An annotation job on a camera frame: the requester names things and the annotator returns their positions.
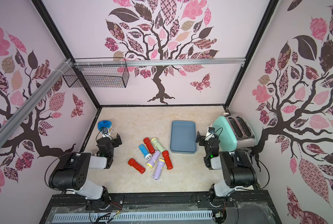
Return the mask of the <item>blue-grey storage tray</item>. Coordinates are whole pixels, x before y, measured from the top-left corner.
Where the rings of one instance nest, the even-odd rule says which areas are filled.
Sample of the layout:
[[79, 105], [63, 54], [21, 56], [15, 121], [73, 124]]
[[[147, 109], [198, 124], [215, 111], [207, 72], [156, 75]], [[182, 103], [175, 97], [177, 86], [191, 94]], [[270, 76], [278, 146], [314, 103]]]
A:
[[196, 125], [193, 121], [174, 120], [171, 127], [170, 150], [179, 154], [197, 151]]

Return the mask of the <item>red flashlight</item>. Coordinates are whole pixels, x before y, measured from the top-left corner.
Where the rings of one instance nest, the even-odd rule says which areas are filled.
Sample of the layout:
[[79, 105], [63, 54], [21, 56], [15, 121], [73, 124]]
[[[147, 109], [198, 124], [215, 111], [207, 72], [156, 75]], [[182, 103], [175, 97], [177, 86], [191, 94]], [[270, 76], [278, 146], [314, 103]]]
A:
[[143, 142], [147, 146], [147, 149], [148, 149], [149, 153], [153, 155], [155, 153], [155, 149], [154, 149], [154, 147], [153, 147], [153, 145], [151, 143], [151, 140], [149, 138], [145, 138], [143, 140]]
[[167, 150], [164, 150], [162, 152], [162, 156], [165, 160], [165, 164], [166, 164], [166, 167], [167, 167], [167, 170], [172, 170], [173, 169], [173, 164], [171, 162], [171, 159], [170, 159], [170, 156], [169, 156], [169, 152]]
[[136, 169], [139, 173], [145, 173], [146, 169], [137, 163], [133, 158], [128, 161], [128, 165]]

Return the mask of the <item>blue flashlight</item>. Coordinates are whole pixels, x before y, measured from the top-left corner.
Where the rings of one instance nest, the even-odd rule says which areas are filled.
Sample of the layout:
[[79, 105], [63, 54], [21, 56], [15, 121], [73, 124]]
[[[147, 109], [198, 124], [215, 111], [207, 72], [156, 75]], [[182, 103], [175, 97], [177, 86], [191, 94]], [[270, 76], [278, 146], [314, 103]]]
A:
[[147, 148], [143, 144], [139, 145], [139, 150], [142, 152], [146, 160], [151, 159], [152, 154], [147, 150]]

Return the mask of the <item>purple flashlight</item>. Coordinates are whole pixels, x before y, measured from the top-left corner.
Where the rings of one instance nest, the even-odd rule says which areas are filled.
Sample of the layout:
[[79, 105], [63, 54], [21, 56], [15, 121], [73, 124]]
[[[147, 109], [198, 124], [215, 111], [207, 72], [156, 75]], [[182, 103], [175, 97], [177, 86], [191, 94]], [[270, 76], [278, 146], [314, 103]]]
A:
[[155, 151], [155, 153], [152, 155], [151, 159], [148, 161], [146, 166], [148, 168], [152, 169], [154, 167], [156, 161], [158, 160], [160, 154], [161, 154], [160, 151]]
[[156, 168], [155, 173], [153, 175], [154, 180], [159, 180], [164, 165], [165, 165], [165, 161], [163, 159], [159, 159], [158, 163], [157, 163], [157, 168]]

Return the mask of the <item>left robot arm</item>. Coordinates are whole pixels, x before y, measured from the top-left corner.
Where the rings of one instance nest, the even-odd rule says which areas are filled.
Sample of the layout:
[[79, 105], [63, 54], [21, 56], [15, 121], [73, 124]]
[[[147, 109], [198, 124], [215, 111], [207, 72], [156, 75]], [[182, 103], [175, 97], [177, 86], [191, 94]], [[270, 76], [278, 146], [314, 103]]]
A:
[[109, 169], [114, 158], [114, 148], [122, 145], [119, 134], [115, 138], [102, 137], [97, 140], [98, 152], [70, 152], [57, 158], [58, 164], [44, 181], [47, 187], [58, 191], [70, 191], [73, 194], [94, 201], [101, 209], [107, 209], [113, 201], [105, 186], [97, 185], [88, 179], [90, 169]]

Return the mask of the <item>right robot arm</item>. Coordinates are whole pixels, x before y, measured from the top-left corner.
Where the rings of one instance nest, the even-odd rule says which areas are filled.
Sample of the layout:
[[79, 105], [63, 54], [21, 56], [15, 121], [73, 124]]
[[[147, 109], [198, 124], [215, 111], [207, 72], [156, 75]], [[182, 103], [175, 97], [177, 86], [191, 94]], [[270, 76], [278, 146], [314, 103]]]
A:
[[232, 152], [220, 150], [218, 135], [210, 133], [196, 136], [196, 143], [204, 147], [204, 165], [210, 170], [221, 170], [222, 178], [211, 185], [208, 191], [208, 203], [212, 207], [220, 207], [221, 200], [225, 202], [232, 193], [238, 190], [248, 190], [257, 183], [257, 175], [246, 151], [236, 149]]

